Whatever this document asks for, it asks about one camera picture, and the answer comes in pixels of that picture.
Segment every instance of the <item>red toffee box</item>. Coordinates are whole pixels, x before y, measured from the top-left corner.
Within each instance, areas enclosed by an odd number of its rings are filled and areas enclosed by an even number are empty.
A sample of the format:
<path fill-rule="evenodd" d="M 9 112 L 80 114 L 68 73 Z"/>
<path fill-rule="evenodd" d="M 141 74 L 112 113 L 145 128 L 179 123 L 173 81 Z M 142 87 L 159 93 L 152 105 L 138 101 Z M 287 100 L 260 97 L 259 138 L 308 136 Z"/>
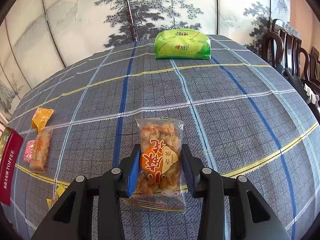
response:
<path fill-rule="evenodd" d="M 5 128 L 0 139 L 0 201 L 8 206 L 14 165 L 22 142 L 21 135 L 10 127 Z"/>

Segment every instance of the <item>metal screw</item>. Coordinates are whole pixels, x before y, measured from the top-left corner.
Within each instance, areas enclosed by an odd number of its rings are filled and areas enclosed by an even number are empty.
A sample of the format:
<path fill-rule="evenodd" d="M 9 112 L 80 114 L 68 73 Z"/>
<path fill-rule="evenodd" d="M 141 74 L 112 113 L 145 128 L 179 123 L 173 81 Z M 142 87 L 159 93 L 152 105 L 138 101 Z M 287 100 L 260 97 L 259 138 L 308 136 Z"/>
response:
<path fill-rule="evenodd" d="M 113 169 L 111 170 L 111 172 L 112 172 L 113 174 L 119 174 L 120 171 L 121 171 L 121 169 L 119 169 L 119 168 L 113 168 Z"/>
<path fill-rule="evenodd" d="M 77 177 L 76 177 L 76 181 L 77 181 L 77 182 L 82 182 L 82 181 L 84 181 L 84 176 L 82 176 L 82 175 L 77 176 Z"/>
<path fill-rule="evenodd" d="M 241 181 L 241 182 L 246 182 L 246 181 L 247 181 L 247 177 L 242 176 L 242 175 L 239 176 L 238 179 L 239 179 L 239 181 Z"/>
<path fill-rule="evenodd" d="M 203 168 L 203 169 L 202 169 L 202 172 L 203 172 L 204 174 L 210 174 L 210 173 L 211 173 L 211 169 L 210 169 L 210 168 Z"/>

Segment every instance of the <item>green tissue pack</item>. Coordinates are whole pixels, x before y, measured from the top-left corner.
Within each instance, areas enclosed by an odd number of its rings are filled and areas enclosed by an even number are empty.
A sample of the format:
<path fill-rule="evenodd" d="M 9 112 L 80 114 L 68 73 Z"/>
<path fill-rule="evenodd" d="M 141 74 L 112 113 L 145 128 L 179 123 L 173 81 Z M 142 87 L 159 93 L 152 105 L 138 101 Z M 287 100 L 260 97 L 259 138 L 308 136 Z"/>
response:
<path fill-rule="evenodd" d="M 173 29 L 158 33 L 155 44 L 156 59 L 210 59 L 210 39 L 192 29 Z"/>

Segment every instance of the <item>gray tablecloth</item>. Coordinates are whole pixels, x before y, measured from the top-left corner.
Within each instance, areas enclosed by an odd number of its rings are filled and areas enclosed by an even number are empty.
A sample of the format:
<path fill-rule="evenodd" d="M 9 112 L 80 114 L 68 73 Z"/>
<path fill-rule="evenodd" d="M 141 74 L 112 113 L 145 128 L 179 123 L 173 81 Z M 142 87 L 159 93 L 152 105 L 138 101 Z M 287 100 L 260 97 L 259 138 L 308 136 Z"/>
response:
<path fill-rule="evenodd" d="M 246 174 L 300 239 L 319 212 L 320 128 L 306 103 L 265 61 L 224 36 L 210 35 L 210 60 L 155 60 L 154 40 L 94 54 L 57 72 L 28 93 L 9 123 L 24 138 L 10 207 L 24 239 L 48 212 L 58 183 L 102 175 L 139 142 L 135 118 L 183 120 L 183 143 L 220 174 Z M 37 107 L 52 108 L 47 174 L 23 162 Z M 226 239 L 230 238 L 228 198 Z M 186 212 L 154 212 L 121 204 L 126 239 L 196 239 L 201 200 L 186 193 Z M 97 199 L 92 218 L 97 239 Z"/>

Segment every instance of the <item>snack package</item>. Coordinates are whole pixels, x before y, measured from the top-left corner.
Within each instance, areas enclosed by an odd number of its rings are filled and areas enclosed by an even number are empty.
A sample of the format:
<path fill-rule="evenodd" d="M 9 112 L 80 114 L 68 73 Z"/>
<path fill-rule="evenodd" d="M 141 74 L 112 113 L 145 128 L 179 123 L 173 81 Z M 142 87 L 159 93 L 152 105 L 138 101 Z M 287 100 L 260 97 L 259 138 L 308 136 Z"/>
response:
<path fill-rule="evenodd" d="M 57 190 L 53 193 L 52 199 L 47 198 L 47 204 L 48 204 L 49 210 L 56 203 L 58 198 L 61 197 L 62 193 L 64 193 L 65 190 L 66 190 L 65 187 L 62 184 L 60 184 L 60 186 L 57 188 Z"/>
<path fill-rule="evenodd" d="M 36 110 L 35 114 L 32 117 L 31 127 L 33 129 L 37 128 L 38 133 L 40 133 L 40 131 L 47 124 L 53 112 L 54 112 L 53 109 L 45 109 L 45 108 L 38 107 L 38 109 Z"/>
<path fill-rule="evenodd" d="M 48 126 L 37 135 L 30 160 L 30 170 L 32 172 L 44 173 L 46 171 L 52 132 L 53 126 Z"/>
<path fill-rule="evenodd" d="M 181 190 L 183 122 L 169 118 L 136 119 L 141 155 L 136 190 L 127 201 L 141 207 L 185 211 Z"/>
<path fill-rule="evenodd" d="M 24 151 L 23 161 L 26 163 L 30 163 L 33 151 L 33 145 L 36 140 L 31 140 L 27 142 L 26 150 Z"/>
<path fill-rule="evenodd" d="M 192 29 L 173 29 L 158 33 L 155 39 L 156 59 L 210 59 L 211 43 L 204 33 Z"/>

